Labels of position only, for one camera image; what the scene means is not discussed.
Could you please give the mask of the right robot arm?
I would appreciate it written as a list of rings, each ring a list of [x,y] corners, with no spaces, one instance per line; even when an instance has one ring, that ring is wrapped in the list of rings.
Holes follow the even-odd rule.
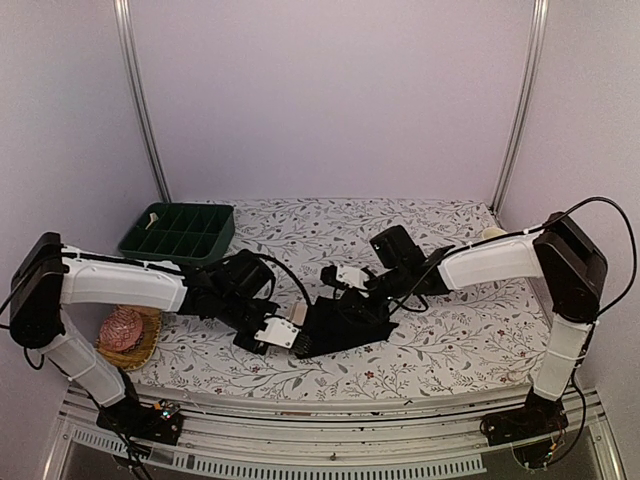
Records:
[[[440,247],[425,254],[402,225],[374,236],[370,245],[386,271],[381,276],[364,269],[340,267],[343,294],[341,320],[357,327],[389,322],[391,304],[411,296],[446,295],[491,282],[538,278],[546,283],[554,314],[542,366],[533,382],[536,397],[517,415],[517,427],[537,436],[552,424],[551,401],[562,396],[581,360],[599,315],[608,272],[604,254],[565,212],[552,214],[531,230],[505,233],[455,248]]]

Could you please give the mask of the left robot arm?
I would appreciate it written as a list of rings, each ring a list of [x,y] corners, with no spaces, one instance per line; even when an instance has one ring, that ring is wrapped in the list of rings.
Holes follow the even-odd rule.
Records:
[[[148,307],[223,322],[239,346],[261,352],[289,348],[299,331],[277,316],[277,304],[258,293],[272,270],[243,250],[204,267],[105,256],[66,246],[43,234],[15,272],[1,308],[9,313],[15,343],[35,350],[79,383],[128,434],[148,426],[127,376],[109,364],[79,332],[63,308],[72,304]]]

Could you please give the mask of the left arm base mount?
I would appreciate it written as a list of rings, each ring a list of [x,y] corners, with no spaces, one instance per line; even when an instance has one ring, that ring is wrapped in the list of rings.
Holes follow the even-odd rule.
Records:
[[[183,422],[178,403],[160,400],[149,406],[125,398],[112,406],[101,406],[96,424],[124,437],[176,446]]]

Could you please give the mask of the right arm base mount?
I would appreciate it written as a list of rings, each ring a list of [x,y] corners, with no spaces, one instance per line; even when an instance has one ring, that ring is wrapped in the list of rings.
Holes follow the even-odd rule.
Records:
[[[568,426],[562,408],[527,407],[487,414],[480,421],[480,432],[490,446],[560,433]]]

